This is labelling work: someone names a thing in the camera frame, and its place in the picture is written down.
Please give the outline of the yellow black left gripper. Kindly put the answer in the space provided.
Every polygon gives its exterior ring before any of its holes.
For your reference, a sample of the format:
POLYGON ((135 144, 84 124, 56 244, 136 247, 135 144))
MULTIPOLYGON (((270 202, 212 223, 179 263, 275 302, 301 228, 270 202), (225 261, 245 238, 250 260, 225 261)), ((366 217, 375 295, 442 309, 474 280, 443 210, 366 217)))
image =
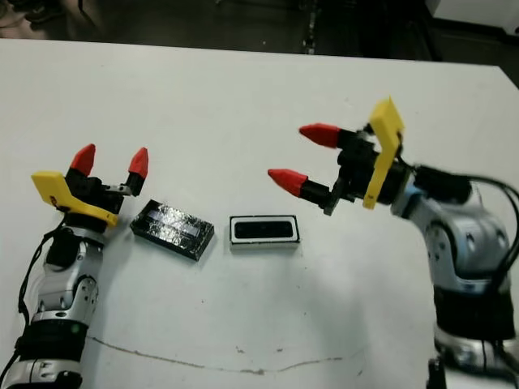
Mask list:
POLYGON ((142 147, 132 157, 127 180, 118 185, 105 185, 97 177, 89 177, 94 164, 96 146, 81 148, 74 156, 66 176, 55 171, 39 171, 32 181, 42 200, 67 215, 88 216, 106 225, 118 223, 124 196, 138 196, 148 176, 148 149, 142 147))

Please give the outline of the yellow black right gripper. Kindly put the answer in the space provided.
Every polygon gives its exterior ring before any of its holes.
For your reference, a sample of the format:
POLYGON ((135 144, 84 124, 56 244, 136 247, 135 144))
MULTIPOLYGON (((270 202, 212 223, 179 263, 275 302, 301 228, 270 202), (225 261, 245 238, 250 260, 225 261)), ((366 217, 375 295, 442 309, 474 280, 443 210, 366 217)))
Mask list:
POLYGON ((367 209, 374 208, 379 200, 390 203, 399 184, 389 184, 388 190, 384 187, 401 150, 404 129, 390 97, 375 105, 362 130, 344 130, 325 123, 301 126, 299 134, 313 143, 341 149, 337 157, 339 174, 332 191, 291 169, 269 169, 268 175, 293 196, 322 207, 327 216, 332 215, 340 199, 361 199, 367 209))

